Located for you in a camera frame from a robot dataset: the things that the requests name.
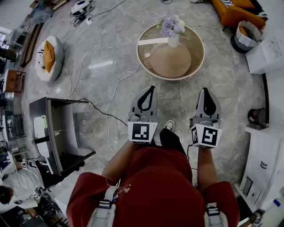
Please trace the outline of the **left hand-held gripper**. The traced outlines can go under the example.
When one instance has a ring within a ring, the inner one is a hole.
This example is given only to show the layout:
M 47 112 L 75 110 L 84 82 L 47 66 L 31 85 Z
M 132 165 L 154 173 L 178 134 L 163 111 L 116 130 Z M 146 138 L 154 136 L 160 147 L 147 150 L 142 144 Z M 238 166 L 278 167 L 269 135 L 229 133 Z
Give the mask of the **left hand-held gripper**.
M 157 115 L 158 92 L 155 86 L 141 90 L 134 97 L 130 106 L 128 119 L 128 137 L 133 143 L 150 144 L 158 126 Z M 138 113 L 147 112 L 150 116 Z

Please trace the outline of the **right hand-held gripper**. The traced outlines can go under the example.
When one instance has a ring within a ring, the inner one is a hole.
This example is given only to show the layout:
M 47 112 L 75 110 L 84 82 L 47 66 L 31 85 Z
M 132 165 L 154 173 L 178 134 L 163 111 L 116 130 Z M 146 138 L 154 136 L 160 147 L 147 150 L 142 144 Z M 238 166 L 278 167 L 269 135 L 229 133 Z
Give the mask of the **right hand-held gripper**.
M 216 148 L 222 134 L 220 129 L 221 105 L 208 88 L 199 92 L 196 117 L 190 119 L 193 146 Z

